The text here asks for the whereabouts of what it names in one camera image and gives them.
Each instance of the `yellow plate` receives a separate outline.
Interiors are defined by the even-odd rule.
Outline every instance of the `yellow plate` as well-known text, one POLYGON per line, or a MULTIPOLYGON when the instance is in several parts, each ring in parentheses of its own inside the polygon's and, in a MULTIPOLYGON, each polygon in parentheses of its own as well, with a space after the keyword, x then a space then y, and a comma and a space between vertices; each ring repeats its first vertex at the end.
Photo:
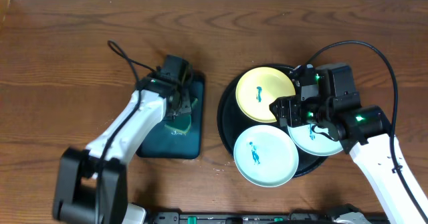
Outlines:
POLYGON ((242 112, 252 120, 271 123, 275 116, 269 105, 278 97, 296 94, 292 81, 283 72, 269 67, 245 73, 236 86, 236 101, 242 112))

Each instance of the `green led light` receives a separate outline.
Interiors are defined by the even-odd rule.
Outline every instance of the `green led light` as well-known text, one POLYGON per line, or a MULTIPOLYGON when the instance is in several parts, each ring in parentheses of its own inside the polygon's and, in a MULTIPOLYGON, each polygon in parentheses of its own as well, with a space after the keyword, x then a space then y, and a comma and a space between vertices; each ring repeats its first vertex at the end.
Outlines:
POLYGON ((360 122, 361 120, 365 120, 363 117, 361 116, 355 116, 356 121, 360 122))

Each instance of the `light blue plate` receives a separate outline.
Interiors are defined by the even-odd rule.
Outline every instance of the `light blue plate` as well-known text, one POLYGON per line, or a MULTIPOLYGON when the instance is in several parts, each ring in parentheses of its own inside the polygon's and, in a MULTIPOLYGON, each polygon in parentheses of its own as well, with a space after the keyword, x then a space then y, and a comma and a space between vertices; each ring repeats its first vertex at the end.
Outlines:
POLYGON ((233 157, 240 173, 261 187, 278 187, 296 173, 299 155, 293 140, 268 125, 248 128, 239 135, 233 157))
MULTIPOLYGON (((315 127, 315 131, 328 134, 326 128, 315 127)), ((312 132, 312 124, 295 128, 288 127, 288 133, 296 145, 309 154, 330 156, 343 150, 339 141, 333 141, 322 134, 312 132)))

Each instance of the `green connector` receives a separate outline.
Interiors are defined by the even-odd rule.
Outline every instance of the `green connector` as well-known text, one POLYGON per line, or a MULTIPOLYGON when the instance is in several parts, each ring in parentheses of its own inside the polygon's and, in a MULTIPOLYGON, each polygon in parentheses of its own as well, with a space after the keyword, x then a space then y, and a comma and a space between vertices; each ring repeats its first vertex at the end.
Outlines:
POLYGON ((187 224, 196 224, 196 217, 187 217, 187 224))

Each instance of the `cable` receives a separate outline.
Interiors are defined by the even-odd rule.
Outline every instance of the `cable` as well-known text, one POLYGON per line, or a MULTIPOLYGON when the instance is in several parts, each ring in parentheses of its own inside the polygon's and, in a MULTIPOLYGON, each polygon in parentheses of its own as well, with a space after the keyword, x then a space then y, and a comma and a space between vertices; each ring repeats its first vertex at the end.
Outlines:
POLYGON ((327 49, 330 49, 332 47, 336 47, 339 45, 344 45, 344 44, 358 44, 358 45, 363 45, 366 47, 369 47, 371 50, 373 50, 375 53, 377 53, 377 55, 379 57, 381 57, 381 59, 385 62, 385 65, 388 67, 389 73, 391 75, 391 79, 393 81, 393 88, 394 88, 394 107, 393 107, 393 119, 391 121, 391 130, 389 132, 389 148, 391 150, 391 158, 393 160, 394 163, 394 169, 397 171, 397 174, 400 178, 401 183, 403 184, 404 189, 406 190, 407 194, 410 197, 410 200, 412 200, 413 204, 415 205, 416 209, 418 210, 419 214, 421 214, 422 219, 424 220, 425 223, 428 223, 428 217, 426 216, 426 214, 423 212, 421 206, 419 205, 419 203, 417 202, 415 196, 413 195, 413 193, 411 192, 408 184, 406 183, 406 180, 404 179, 404 176, 401 172, 401 168, 400 165, 398 163, 397 160, 397 156, 395 155, 395 146, 394 146, 394 137, 395 137, 395 123, 397 121, 397 109, 398 109, 398 100, 399 100, 399 91, 398 91, 398 85, 397 85, 397 80, 395 79, 395 75, 394 75, 394 70, 393 67, 391 66, 391 64, 389 63, 387 57, 385 57, 385 55, 383 55, 383 53, 381 51, 379 51, 377 48, 375 48, 374 46, 372 46, 369 43, 363 42, 363 41, 358 41, 358 40, 348 40, 348 41, 340 41, 337 43, 333 43, 330 44, 326 47, 323 47, 321 50, 317 51, 305 64, 304 66, 308 65, 309 63, 311 63, 316 57, 318 57, 318 55, 320 55, 323 51, 326 51, 327 49))
MULTIPOLYGON (((134 60, 128 58, 128 56, 123 51, 123 49, 121 47, 119 47, 119 45, 115 41, 108 40, 107 44, 108 44, 108 47, 110 47, 110 49, 112 49, 115 53, 117 53, 120 57, 124 58, 128 62, 129 66, 132 70, 132 73, 134 74, 136 86, 137 86, 140 78, 138 77, 138 74, 136 73, 136 70, 135 70, 134 66, 132 65, 132 63, 135 64, 136 62, 134 60)), ((96 192, 95 192, 95 224, 100 224, 101 177, 102 177, 102 170, 104 167, 103 166, 104 159, 106 158, 108 149, 112 146, 114 137, 116 137, 116 135, 119 133, 119 131, 122 129, 122 127, 128 122, 129 119, 131 119, 132 115, 140 108, 141 88, 137 87, 137 90, 138 90, 138 100, 134 106, 134 109, 132 109, 132 112, 129 113, 129 115, 122 121, 122 123, 119 124, 119 126, 116 128, 116 130, 110 136, 110 138, 108 138, 106 145, 104 146, 104 149, 102 151, 100 160, 98 161, 98 166, 97 166, 98 167, 98 176, 96 179, 96 192)))
POLYGON ((116 42, 114 42, 113 40, 108 40, 108 47, 110 47, 110 49, 113 50, 113 52, 115 52, 120 57, 124 58, 126 61, 134 63, 134 64, 136 64, 138 66, 144 67, 144 68, 146 68, 146 69, 148 69, 148 70, 150 70, 152 72, 156 72, 156 70, 154 70, 150 66, 147 66, 145 64, 139 63, 139 62, 137 62, 135 60, 132 60, 132 59, 128 58, 128 56, 125 54, 125 52, 123 52, 123 50, 119 47, 119 45, 116 42))
POLYGON ((331 119, 330 119, 330 100, 333 100, 333 96, 329 96, 326 99, 326 118, 328 121, 331 121, 331 119))
POLYGON ((296 209, 294 209, 294 210, 290 211, 290 213, 288 213, 287 221, 291 221, 291 220, 292 220, 292 215, 293 215, 296 211, 297 211, 297 210, 296 210, 296 209))

